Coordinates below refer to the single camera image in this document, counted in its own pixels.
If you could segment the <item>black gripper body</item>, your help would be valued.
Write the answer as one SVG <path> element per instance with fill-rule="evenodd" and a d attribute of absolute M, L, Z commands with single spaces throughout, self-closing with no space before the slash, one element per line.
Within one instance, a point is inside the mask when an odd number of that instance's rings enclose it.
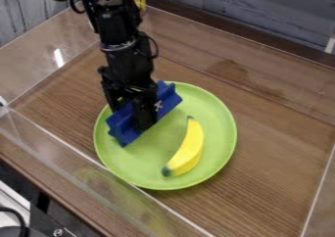
<path fill-rule="evenodd" d="M 121 83 L 133 92 L 133 99 L 147 96 L 158 100 L 158 84 L 151 74 L 154 72 L 154 59 L 150 41 L 133 41 L 127 43 L 101 45 L 105 52 L 107 66 L 99 68 L 102 83 Z"/>

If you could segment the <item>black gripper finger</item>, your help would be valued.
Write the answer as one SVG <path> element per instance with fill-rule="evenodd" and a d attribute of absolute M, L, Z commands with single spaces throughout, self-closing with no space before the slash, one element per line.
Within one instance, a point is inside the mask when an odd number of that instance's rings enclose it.
<path fill-rule="evenodd" d="M 131 100 L 133 92 L 129 90 L 126 85 L 115 82 L 105 82 L 102 84 L 102 89 L 111 110 L 114 112 L 121 110 L 126 103 Z"/>
<path fill-rule="evenodd" d="M 141 131 L 146 131 L 158 122 L 155 99 L 139 96 L 134 99 L 134 123 Z"/>

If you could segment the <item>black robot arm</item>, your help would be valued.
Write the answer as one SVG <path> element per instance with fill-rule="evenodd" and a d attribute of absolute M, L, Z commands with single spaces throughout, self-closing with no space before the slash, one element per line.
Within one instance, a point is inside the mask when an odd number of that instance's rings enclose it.
<path fill-rule="evenodd" d="M 131 105 L 135 128 L 146 130 L 158 122 L 159 87 L 153 72 L 159 50 L 154 39 L 139 29 L 143 21 L 141 8 L 135 0 L 82 2 L 85 8 L 77 12 L 89 16 L 107 60 L 107 64 L 99 67 L 106 101 L 114 111 Z"/>

